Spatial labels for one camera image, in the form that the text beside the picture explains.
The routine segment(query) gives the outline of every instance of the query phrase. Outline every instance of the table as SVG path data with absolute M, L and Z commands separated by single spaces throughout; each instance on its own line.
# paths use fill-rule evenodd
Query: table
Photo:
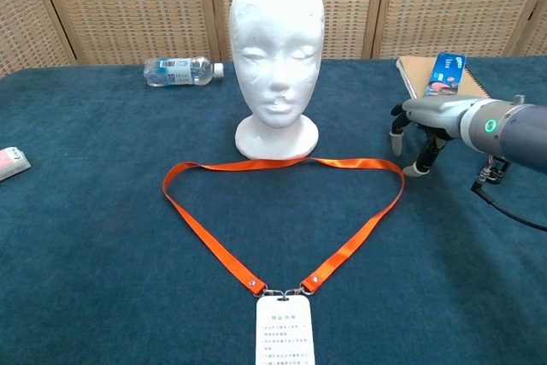
M 493 97 L 547 104 L 547 56 L 469 58 Z M 150 88 L 142 66 L 28 69 L 0 82 L 0 147 L 32 168 L 0 183 L 2 363 L 254 363 L 256 299 L 162 195 L 177 162 L 235 162 L 249 114 L 233 65 L 207 86 Z M 394 157 L 393 60 L 324 61 L 305 112 L 313 156 Z M 547 233 L 469 189 L 485 157 L 451 142 L 367 242 L 310 297 L 319 364 L 547 361 Z M 547 176 L 487 187 L 547 223 Z M 312 272 L 396 194 L 396 175 L 312 164 L 191 170 L 171 192 L 271 288 Z

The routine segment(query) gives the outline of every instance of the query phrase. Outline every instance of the orange lanyard strap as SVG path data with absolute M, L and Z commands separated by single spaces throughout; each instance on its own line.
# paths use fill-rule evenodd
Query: orange lanyard strap
M 197 234 L 197 236 L 209 247 L 209 249 L 215 254 L 215 256 L 222 262 L 222 264 L 235 276 L 244 286 L 246 286 L 253 294 L 260 295 L 265 289 L 267 289 L 266 283 L 260 280 L 254 275 L 243 263 L 241 263 L 230 251 L 228 251 L 224 245 L 222 245 L 209 231 L 207 231 L 191 214 L 181 207 L 171 196 L 168 194 L 168 187 L 171 181 L 179 174 L 188 168 L 205 168 L 211 171 L 250 171 L 250 170 L 264 170 L 272 168 L 285 168 L 290 167 L 300 162 L 307 160 L 319 162 L 326 166 L 334 168 L 353 168 L 353 169 L 381 169 L 389 170 L 397 173 L 401 178 L 401 188 L 397 196 L 391 201 L 391 203 L 382 209 L 378 214 L 373 216 L 367 223 L 359 229 L 338 251 L 327 258 L 313 273 L 311 273 L 304 281 L 303 286 L 307 291 L 316 291 L 326 279 L 348 258 L 350 258 L 354 252 L 365 242 L 368 235 L 373 231 L 379 221 L 386 215 L 393 206 L 397 203 L 398 199 L 403 194 L 404 188 L 404 175 L 401 168 L 392 162 L 387 160 L 380 160 L 377 158 L 348 158 L 343 160 L 334 160 L 326 158 L 312 158 L 304 157 L 294 160 L 247 160 L 243 162 L 230 162 L 224 164 L 203 165 L 196 162 L 180 162 L 165 176 L 163 180 L 163 193 L 171 202 L 171 204 L 179 211 L 182 218 L 188 223 L 191 229 Z

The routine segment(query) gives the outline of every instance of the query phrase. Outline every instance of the id badge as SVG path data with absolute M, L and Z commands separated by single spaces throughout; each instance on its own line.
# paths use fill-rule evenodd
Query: id badge
M 309 300 L 260 297 L 256 303 L 256 365 L 315 365 Z

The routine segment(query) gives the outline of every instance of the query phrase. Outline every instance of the plastic water bottle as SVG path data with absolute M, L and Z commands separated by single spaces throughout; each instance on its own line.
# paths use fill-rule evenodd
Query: plastic water bottle
M 170 59 L 156 57 L 144 62 L 143 75 L 148 85 L 207 85 L 213 78 L 224 77 L 222 63 L 205 57 Z

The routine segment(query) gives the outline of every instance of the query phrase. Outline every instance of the brown notebook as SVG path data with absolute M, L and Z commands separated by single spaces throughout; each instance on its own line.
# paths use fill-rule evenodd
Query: brown notebook
M 412 98 L 424 96 L 433 64 L 435 64 L 435 57 L 401 56 L 397 59 L 397 68 Z M 463 71 L 458 94 L 474 97 L 490 96 L 468 68 Z

